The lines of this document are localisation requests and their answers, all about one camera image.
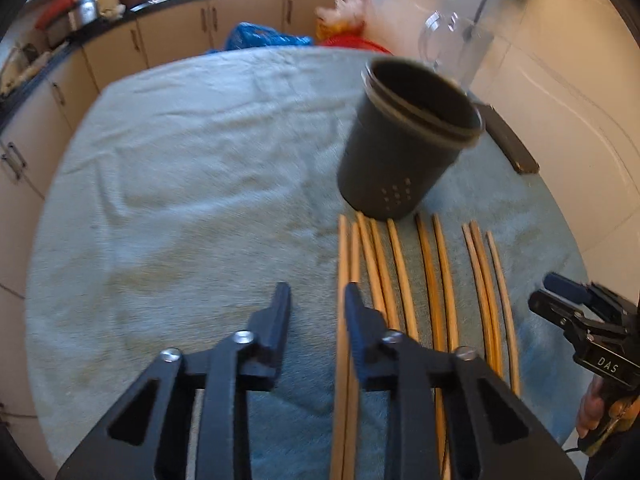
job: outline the tablecloth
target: tablecloth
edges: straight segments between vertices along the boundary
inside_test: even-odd
[[[353,218],[335,174],[370,56],[328,48],[228,52],[148,70],[101,94],[49,192],[28,283],[30,380],[58,464],[161,349],[210,348],[268,306],[283,280],[294,308],[282,376],[273,393],[250,395],[254,478],[328,477],[337,217]],[[528,311],[527,298],[550,270],[576,280],[586,274],[544,182],[514,173],[485,134],[419,209],[427,220],[440,215],[460,342],[479,349],[460,225],[475,218],[494,232],[513,304],[522,399],[563,441],[589,375],[571,361],[561,331]],[[398,229],[420,338],[430,346],[413,220]],[[362,394],[359,479],[382,477],[385,409],[385,394]]]

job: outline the human hand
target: human hand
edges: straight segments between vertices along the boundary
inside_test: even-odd
[[[604,400],[600,397],[600,391],[604,380],[600,376],[594,376],[591,384],[587,388],[586,393],[582,396],[580,401],[580,409],[575,418],[575,429],[578,432],[580,438],[584,438],[591,430],[595,430],[600,423],[600,419],[604,415]],[[620,399],[614,402],[609,409],[609,416],[611,418],[618,418],[620,413],[628,405],[630,398]],[[640,397],[636,399],[631,407],[626,410],[621,420],[616,426],[616,431],[626,431],[631,428],[631,425],[636,420],[638,413],[640,412]]]

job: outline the metal screw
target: metal screw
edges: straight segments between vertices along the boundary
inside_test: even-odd
[[[233,336],[233,340],[241,345],[246,345],[254,340],[254,333],[249,330],[239,330]]]
[[[458,359],[462,359],[463,361],[472,361],[478,357],[478,352],[476,352],[475,348],[471,348],[471,346],[456,348],[455,354]]]
[[[180,359],[180,351],[177,348],[165,348],[160,352],[160,357],[162,361],[166,363],[175,363],[178,359]]]
[[[385,332],[382,341],[388,344],[399,343],[402,339],[402,334],[400,332],[396,332],[396,330],[387,330]]]

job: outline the triangular cutout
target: triangular cutout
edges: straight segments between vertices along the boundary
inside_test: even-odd
[[[529,435],[529,429],[486,379],[478,381],[491,433],[496,444],[508,444]]]
[[[136,398],[111,424],[108,429],[109,436],[132,446],[141,446],[145,441],[146,428],[149,425],[157,393],[158,381],[152,380],[145,384]]]

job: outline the wooden chopstick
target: wooden chopstick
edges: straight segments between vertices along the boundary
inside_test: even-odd
[[[462,232],[465,234],[466,248],[469,250],[469,258],[471,259],[471,269],[474,272],[474,279],[476,280],[480,319],[482,320],[482,338],[484,338],[484,358],[487,364],[495,371],[494,334],[491,324],[491,314],[489,314],[489,302],[486,298],[486,289],[484,288],[484,279],[482,278],[482,270],[480,270],[478,254],[476,253],[476,247],[468,224],[462,224]]]
[[[374,256],[373,249],[371,248],[371,238],[369,236],[369,230],[367,229],[367,222],[360,211],[356,213],[356,218],[358,219],[358,227],[360,228],[360,238],[362,239],[362,248],[364,250],[364,261],[367,264],[367,274],[369,275],[369,286],[371,288],[373,308],[382,314],[382,317],[385,319],[385,323],[388,323],[388,320],[386,319],[385,300],[382,296],[380,276],[378,275],[376,257]]]
[[[351,224],[351,283],[360,282],[360,232],[357,222]],[[353,480],[356,469],[356,443],[358,439],[358,406],[360,384],[349,353],[349,379],[347,389],[347,419],[344,431],[344,460],[342,480]]]
[[[419,214],[415,215],[415,224],[418,228],[418,238],[422,250],[422,262],[424,263],[424,277],[427,283],[427,297],[429,299],[429,313],[431,317],[431,332],[433,333],[433,349],[440,352],[447,351],[447,339],[444,330],[444,311],[440,296],[438,294],[438,282],[436,272],[433,269],[433,258],[431,256],[431,245],[427,229]],[[446,448],[446,422],[444,415],[444,404],[442,402],[442,390],[436,388],[435,391],[435,421],[436,421],[436,444],[438,447],[438,464],[444,469],[445,448]]]
[[[347,218],[338,219],[338,291],[337,291],[337,342],[334,384],[334,430],[332,434],[330,480],[342,480],[344,462],[344,437],[349,379],[349,340],[344,319],[344,287],[349,281]]]
[[[486,232],[486,239],[489,242],[489,250],[494,260],[495,277],[498,281],[498,291],[500,292],[500,302],[502,303],[502,315],[504,316],[504,328],[507,333],[507,348],[509,349],[509,377],[513,393],[520,396],[520,363],[518,357],[518,339],[516,329],[513,324],[513,313],[511,312],[511,301],[509,300],[509,290],[507,281],[504,279],[502,264],[498,247],[495,245],[494,235],[491,231]]]
[[[402,308],[404,309],[404,321],[406,323],[406,333],[412,339],[420,341],[418,333],[418,322],[415,317],[414,298],[411,295],[411,286],[409,285],[409,277],[406,273],[404,257],[402,256],[402,246],[398,237],[395,222],[389,218],[386,221],[386,227],[389,230],[389,238],[391,240],[391,248],[394,251],[394,260],[396,261],[396,271],[398,273],[398,283],[400,285],[400,296],[402,297]]]
[[[473,238],[474,245],[476,246],[478,262],[480,263],[480,270],[482,271],[482,280],[484,281],[486,297],[489,303],[489,315],[491,316],[492,335],[494,337],[494,371],[498,375],[498,377],[503,379],[504,371],[502,369],[502,338],[500,337],[500,322],[498,321],[498,303],[495,298],[494,280],[491,277],[489,260],[486,257],[484,242],[482,241],[482,233],[480,232],[478,222],[472,220],[469,224],[469,227],[471,228],[471,237]]]
[[[373,235],[373,248],[376,251],[378,271],[380,272],[380,282],[382,282],[382,295],[385,298],[386,318],[389,320],[390,329],[400,330],[400,318],[398,316],[398,306],[396,305],[396,295],[394,294],[394,290],[391,285],[389,269],[386,266],[386,256],[382,247],[382,238],[380,237],[378,222],[373,218],[370,218],[369,223],[371,225],[371,234]]]
[[[460,346],[460,338],[458,336],[458,314],[456,313],[456,298],[453,295],[453,279],[451,277],[451,269],[449,267],[449,257],[447,256],[447,245],[440,225],[440,218],[437,214],[433,217],[433,232],[436,237],[436,246],[438,248],[438,259],[440,260],[440,274],[442,276],[442,290],[444,293],[444,307],[447,313],[447,342],[449,343],[449,352],[453,352]]]

